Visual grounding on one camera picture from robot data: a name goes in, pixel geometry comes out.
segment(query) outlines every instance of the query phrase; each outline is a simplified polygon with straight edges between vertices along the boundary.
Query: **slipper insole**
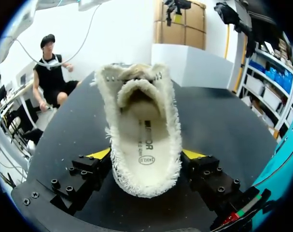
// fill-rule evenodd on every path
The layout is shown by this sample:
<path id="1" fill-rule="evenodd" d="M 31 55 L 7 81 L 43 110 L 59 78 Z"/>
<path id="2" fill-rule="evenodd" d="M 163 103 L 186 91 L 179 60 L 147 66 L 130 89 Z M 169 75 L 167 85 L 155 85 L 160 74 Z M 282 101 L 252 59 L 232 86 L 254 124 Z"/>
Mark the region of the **slipper insole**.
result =
<path id="1" fill-rule="evenodd" d="M 137 114 L 139 105 L 142 114 Z M 145 186 L 165 178 L 169 161 L 167 122 L 154 107 L 151 101 L 128 106 L 120 118 L 120 145 L 127 168 Z"/>

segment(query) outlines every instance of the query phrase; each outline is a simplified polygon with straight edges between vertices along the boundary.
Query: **black sleeveless shirt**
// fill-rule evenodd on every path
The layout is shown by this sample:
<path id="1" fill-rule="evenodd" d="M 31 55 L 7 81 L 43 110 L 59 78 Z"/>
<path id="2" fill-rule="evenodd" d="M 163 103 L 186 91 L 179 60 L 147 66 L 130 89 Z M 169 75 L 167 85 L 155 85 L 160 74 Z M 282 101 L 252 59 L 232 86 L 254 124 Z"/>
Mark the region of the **black sleeveless shirt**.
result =
<path id="1" fill-rule="evenodd" d="M 58 62 L 62 62 L 61 55 L 56 55 Z M 51 60 L 55 59 L 55 55 L 52 55 L 51 59 L 45 60 L 47 63 L 49 63 Z M 34 69 L 38 73 L 39 77 L 39 86 L 43 89 L 44 93 L 48 93 L 54 90 L 60 90 L 65 84 L 63 72 L 61 70 L 61 66 L 52 67 L 51 70 L 48 70 L 47 67 L 44 67 L 42 65 L 36 64 Z"/>

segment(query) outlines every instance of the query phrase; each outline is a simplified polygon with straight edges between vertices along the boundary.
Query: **black shorts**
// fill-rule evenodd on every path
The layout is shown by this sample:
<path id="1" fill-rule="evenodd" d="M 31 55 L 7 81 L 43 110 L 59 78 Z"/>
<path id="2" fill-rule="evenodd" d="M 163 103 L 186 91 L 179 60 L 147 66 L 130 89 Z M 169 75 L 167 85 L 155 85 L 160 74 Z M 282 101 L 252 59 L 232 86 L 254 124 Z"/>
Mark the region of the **black shorts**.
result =
<path id="1" fill-rule="evenodd" d="M 57 96 L 60 92 L 66 93 L 68 96 L 72 93 L 72 91 L 77 87 L 78 81 L 68 81 L 64 84 L 64 86 L 60 89 L 52 90 L 49 92 L 44 92 L 44 98 L 46 99 L 46 102 L 50 105 L 53 105 L 53 107 L 59 107 L 57 103 Z"/>

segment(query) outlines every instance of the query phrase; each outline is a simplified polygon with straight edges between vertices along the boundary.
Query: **metal shelving unit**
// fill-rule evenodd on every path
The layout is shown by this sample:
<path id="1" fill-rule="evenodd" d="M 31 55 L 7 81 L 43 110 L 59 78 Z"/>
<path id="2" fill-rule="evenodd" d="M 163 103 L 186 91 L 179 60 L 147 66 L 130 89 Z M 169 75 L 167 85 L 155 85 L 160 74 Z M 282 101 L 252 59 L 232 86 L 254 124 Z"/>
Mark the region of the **metal shelving unit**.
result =
<path id="1" fill-rule="evenodd" d="M 267 52 L 264 52 L 264 51 L 259 50 L 259 49 L 256 49 L 256 54 L 257 54 L 257 56 L 265 59 L 266 61 L 268 61 L 270 63 L 272 63 L 275 67 L 278 67 L 278 69 L 280 69 L 280 70 L 286 69 L 287 71 L 289 71 L 289 72 L 291 72 L 293 74 L 293 70 L 291 68 L 289 68 L 286 64 L 282 63 L 280 60 L 278 60 L 275 57 L 273 57 L 271 54 L 268 54 Z M 284 90 L 283 87 L 281 87 L 277 82 L 275 82 L 274 80 L 270 79 L 263 72 L 261 72 L 258 69 L 252 67 L 251 65 L 249 65 L 249 61 L 250 61 L 250 59 L 246 59 L 243 75 L 242 75 L 242 78 L 241 78 L 241 81 L 240 81 L 240 86 L 239 86 L 238 91 L 237 91 L 237 96 L 240 97 L 242 90 L 246 90 L 246 91 L 250 92 L 263 105 L 265 105 L 270 110 L 270 112 L 275 116 L 275 118 L 277 118 L 278 121 L 274 125 L 274 129 L 279 131 L 282 128 L 283 125 L 286 125 L 287 127 L 289 127 L 289 123 L 287 121 L 287 116 L 289 114 L 291 106 L 293 105 L 293 82 L 292 82 L 292 87 L 291 87 L 290 93 L 287 93 L 287 91 Z M 262 96 L 256 94 L 254 91 L 252 91 L 246 85 L 245 79 L 246 79 L 248 69 L 252 70 L 252 72 L 254 72 L 257 75 L 259 75 L 262 79 L 266 80 L 272 87 L 274 87 L 274 89 L 277 90 L 278 93 L 280 93 L 281 95 L 283 95 L 284 97 L 287 98 L 286 104 L 285 104 L 283 110 L 281 111 L 281 114 L 279 114 L 277 111 L 273 110 L 264 101 Z"/>

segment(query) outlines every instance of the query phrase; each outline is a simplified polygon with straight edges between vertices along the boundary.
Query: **yellow clamp pad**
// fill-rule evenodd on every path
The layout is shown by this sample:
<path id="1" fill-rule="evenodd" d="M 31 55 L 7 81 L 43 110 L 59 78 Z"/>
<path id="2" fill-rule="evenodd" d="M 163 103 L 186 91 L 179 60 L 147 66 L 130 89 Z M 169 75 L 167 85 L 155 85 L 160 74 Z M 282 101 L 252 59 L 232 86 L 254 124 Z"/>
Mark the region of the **yellow clamp pad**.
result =
<path id="1" fill-rule="evenodd" d="M 107 148 L 103 151 L 99 151 L 99 152 L 87 155 L 86 157 L 94 157 L 95 159 L 102 160 L 110 152 L 110 150 L 111 150 L 110 148 Z"/>
<path id="2" fill-rule="evenodd" d="M 174 15 L 174 22 L 175 23 L 181 23 L 181 15 L 175 14 Z"/>
<path id="3" fill-rule="evenodd" d="M 205 157 L 206 156 L 206 155 L 202 155 L 200 153 L 196 153 L 196 152 L 185 150 L 185 149 L 183 149 L 182 151 L 191 160 L 196 159 L 198 157 Z"/>

